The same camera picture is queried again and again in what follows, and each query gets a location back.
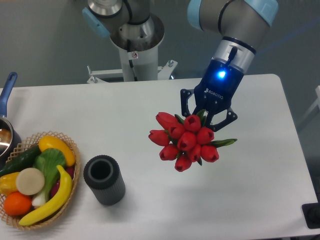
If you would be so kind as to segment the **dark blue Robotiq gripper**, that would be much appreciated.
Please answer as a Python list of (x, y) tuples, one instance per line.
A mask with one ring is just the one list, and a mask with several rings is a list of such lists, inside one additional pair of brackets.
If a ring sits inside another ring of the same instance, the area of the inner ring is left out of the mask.
[[(213, 59), (202, 77), (200, 83), (194, 89), (180, 90), (181, 114), (183, 117), (191, 115), (189, 110), (189, 98), (194, 94), (196, 107), (194, 113), (206, 110), (205, 126), (213, 132), (217, 132), (238, 119), (238, 115), (232, 110), (231, 102), (244, 73), (238, 69), (226, 66), (222, 62)], [(212, 124), (216, 114), (227, 110), (226, 117), (219, 123)]]

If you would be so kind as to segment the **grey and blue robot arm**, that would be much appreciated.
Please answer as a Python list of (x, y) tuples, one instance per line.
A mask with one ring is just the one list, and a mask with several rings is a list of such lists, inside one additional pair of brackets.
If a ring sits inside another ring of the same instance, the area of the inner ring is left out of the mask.
[[(187, 18), (201, 31), (222, 37), (200, 83), (180, 92), (181, 113), (207, 113), (205, 126), (219, 131), (237, 119), (232, 98), (257, 49), (268, 33), (279, 5), (275, 0), (192, 0)], [(88, 26), (118, 48), (126, 82), (158, 80), (158, 47), (165, 30), (147, 0), (90, 0), (82, 10)]]

